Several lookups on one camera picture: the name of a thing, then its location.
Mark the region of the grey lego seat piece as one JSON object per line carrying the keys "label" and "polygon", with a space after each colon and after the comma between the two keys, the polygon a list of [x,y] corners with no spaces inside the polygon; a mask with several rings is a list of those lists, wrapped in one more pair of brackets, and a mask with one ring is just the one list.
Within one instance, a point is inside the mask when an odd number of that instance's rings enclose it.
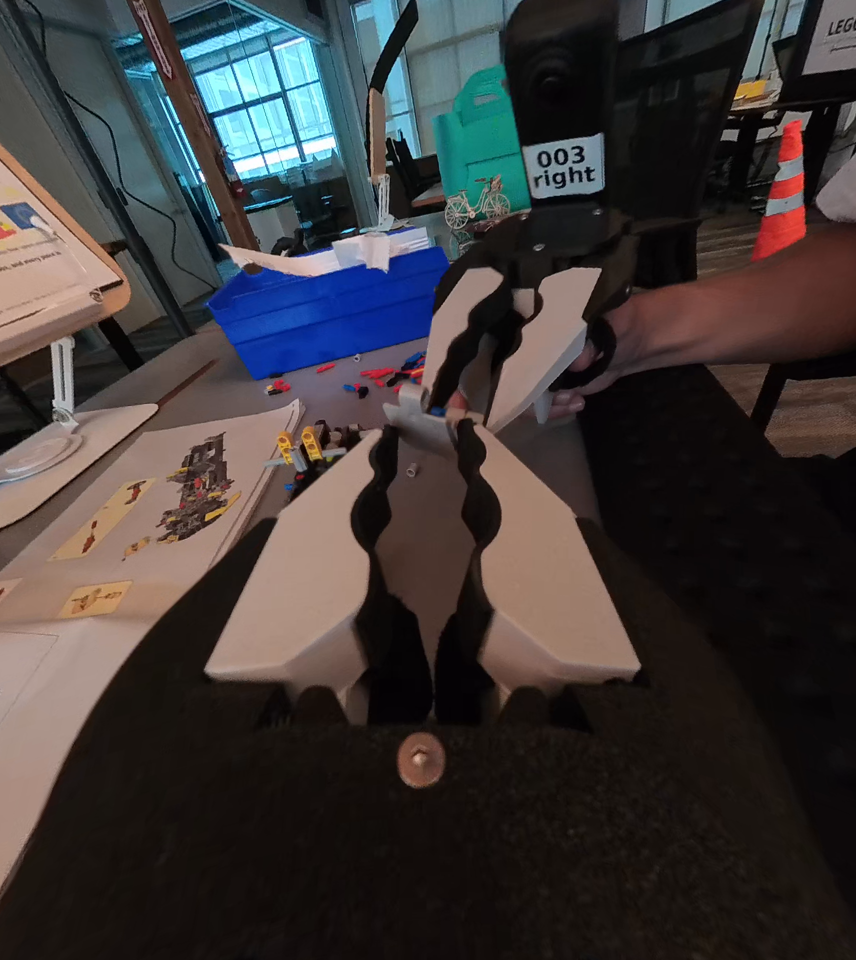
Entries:
{"label": "grey lego seat piece", "polygon": [[469,420],[484,424],[483,415],[461,408],[441,409],[433,414],[430,395],[421,385],[406,381],[400,385],[397,403],[383,404],[386,421],[409,446],[455,461],[458,453],[458,424]]}

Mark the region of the black and white marker sign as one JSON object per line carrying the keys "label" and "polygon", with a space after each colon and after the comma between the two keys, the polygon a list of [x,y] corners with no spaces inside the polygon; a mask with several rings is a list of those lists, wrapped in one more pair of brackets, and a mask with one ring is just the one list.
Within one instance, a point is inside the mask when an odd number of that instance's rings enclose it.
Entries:
{"label": "black and white marker sign", "polygon": [[806,2],[796,33],[774,47],[782,105],[856,101],[856,1]]}

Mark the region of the pile of small lego pins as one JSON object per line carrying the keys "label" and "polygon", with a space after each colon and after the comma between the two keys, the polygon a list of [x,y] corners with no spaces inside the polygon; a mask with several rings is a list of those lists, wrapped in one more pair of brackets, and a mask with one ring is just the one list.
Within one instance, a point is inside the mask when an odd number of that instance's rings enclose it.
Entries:
{"label": "pile of small lego pins", "polygon": [[[362,369],[362,357],[356,354],[351,360],[351,368],[346,367],[342,372],[346,375],[354,374],[353,380],[345,380],[341,384],[341,390],[346,393],[354,394],[359,399],[366,398],[374,387],[378,390],[391,390],[397,394],[403,383],[412,381],[415,385],[422,384],[426,364],[427,350],[420,350],[410,354],[400,366],[376,366],[368,369]],[[317,366],[314,372],[318,376],[327,375],[329,372],[338,372],[338,362],[328,362]],[[263,392],[269,397],[278,397],[287,394],[292,389],[292,384],[284,379],[281,374],[274,374],[273,379],[269,378]]]}

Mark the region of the task instruction board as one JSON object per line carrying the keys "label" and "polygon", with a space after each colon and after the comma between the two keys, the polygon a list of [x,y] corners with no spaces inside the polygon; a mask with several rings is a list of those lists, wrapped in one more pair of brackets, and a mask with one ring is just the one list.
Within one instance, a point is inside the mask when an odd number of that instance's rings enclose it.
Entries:
{"label": "task instruction board", "polygon": [[118,264],[0,143],[0,367],[131,298]]}

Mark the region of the black mesh chair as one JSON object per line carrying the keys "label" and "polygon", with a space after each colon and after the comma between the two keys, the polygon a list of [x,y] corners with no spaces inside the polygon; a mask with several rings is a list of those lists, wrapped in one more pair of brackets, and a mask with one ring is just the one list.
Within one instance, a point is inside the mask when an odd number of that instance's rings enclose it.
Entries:
{"label": "black mesh chair", "polygon": [[619,44],[610,199],[638,238],[633,287],[697,278],[697,234],[710,167],[761,2],[723,1]]}

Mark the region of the wooden post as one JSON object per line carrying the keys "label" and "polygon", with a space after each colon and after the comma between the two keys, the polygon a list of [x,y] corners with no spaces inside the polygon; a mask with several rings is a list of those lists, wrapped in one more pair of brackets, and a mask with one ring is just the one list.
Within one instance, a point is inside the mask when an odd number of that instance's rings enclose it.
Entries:
{"label": "wooden post", "polygon": [[161,76],[231,246],[255,250],[257,239],[244,210],[242,198],[227,175],[221,143],[184,61],[162,3],[127,1],[126,5]]}

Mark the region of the blue plastic bin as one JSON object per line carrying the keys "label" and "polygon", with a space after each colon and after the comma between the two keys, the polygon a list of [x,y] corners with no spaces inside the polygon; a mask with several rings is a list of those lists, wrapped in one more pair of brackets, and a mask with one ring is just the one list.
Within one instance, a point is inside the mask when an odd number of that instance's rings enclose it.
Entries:
{"label": "blue plastic bin", "polygon": [[254,379],[368,354],[429,334],[443,247],[315,277],[276,270],[235,275],[208,308]]}

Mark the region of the white board stand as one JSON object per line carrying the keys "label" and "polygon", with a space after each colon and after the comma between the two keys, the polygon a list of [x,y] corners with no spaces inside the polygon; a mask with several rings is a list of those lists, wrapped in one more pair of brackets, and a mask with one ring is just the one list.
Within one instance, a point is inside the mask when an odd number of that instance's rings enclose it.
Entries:
{"label": "white board stand", "polygon": [[51,423],[0,456],[0,529],[25,519],[158,413],[157,403],[76,412],[74,339],[50,345]]}

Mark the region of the white paper sheets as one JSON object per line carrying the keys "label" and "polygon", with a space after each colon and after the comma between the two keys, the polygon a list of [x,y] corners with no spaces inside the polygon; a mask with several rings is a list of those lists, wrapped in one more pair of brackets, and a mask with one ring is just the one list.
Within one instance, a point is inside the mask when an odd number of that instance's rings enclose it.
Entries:
{"label": "white paper sheets", "polygon": [[325,249],[299,256],[269,254],[229,245],[219,247],[241,268],[256,266],[284,275],[314,278],[354,267],[386,273],[391,259],[426,250],[430,246],[426,228],[417,226],[391,232],[358,234],[335,241]]}

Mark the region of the black dotted mat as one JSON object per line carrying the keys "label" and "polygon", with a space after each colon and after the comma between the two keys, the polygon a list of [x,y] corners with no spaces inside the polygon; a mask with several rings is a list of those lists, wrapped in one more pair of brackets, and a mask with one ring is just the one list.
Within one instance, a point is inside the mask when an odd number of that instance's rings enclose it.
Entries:
{"label": "black dotted mat", "polygon": [[621,380],[578,424],[605,532],[726,658],[856,917],[856,545],[703,366]]}

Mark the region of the open instruction booklet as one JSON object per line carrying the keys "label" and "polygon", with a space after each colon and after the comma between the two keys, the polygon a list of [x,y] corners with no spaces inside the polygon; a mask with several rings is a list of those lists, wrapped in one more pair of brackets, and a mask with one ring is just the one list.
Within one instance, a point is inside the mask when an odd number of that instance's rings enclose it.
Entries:
{"label": "open instruction booklet", "polygon": [[1,571],[0,892],[86,718],[240,538],[302,412],[143,434]]}

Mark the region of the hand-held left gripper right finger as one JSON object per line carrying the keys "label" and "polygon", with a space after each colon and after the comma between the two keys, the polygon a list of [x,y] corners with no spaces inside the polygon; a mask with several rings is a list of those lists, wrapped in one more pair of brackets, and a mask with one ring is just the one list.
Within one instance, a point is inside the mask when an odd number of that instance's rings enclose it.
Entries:
{"label": "hand-held left gripper right finger", "polygon": [[435,717],[481,724],[519,690],[633,682],[638,654],[576,513],[487,428],[455,434],[472,551],[435,654]]}

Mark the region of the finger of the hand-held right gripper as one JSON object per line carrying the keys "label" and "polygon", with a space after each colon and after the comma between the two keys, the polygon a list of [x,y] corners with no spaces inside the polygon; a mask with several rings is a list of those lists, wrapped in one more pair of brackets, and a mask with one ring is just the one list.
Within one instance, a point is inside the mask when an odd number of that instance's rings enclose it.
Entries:
{"label": "finger of the hand-held right gripper", "polygon": [[434,311],[422,387],[425,409],[446,407],[482,338],[510,310],[510,282],[492,267],[468,269]]}
{"label": "finger of the hand-held right gripper", "polygon": [[497,433],[539,401],[584,349],[584,319],[602,277],[598,267],[554,273],[540,283],[540,307],[521,327],[517,349],[501,366],[485,426]]}

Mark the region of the lego car chassis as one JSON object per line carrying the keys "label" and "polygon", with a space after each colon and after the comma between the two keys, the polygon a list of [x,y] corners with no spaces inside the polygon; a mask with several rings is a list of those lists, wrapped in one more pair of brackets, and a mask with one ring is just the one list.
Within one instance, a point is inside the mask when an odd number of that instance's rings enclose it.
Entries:
{"label": "lego car chassis", "polygon": [[266,460],[264,468],[269,471],[290,468],[293,471],[292,478],[284,485],[286,503],[290,504],[336,463],[358,449],[362,441],[371,437],[378,441],[381,435],[380,428],[363,429],[359,424],[331,428],[321,419],[304,426],[296,435],[289,431],[280,432],[276,444],[277,455]]}

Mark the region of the teal carry case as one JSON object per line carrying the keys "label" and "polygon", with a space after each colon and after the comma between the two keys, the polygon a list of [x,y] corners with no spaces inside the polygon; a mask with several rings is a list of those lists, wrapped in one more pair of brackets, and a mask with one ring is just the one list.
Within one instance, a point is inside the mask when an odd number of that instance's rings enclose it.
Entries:
{"label": "teal carry case", "polygon": [[432,120],[445,198],[466,189],[476,202],[481,178],[500,175],[511,212],[528,210],[531,199],[522,161],[507,74],[502,64],[473,74],[450,111]]}

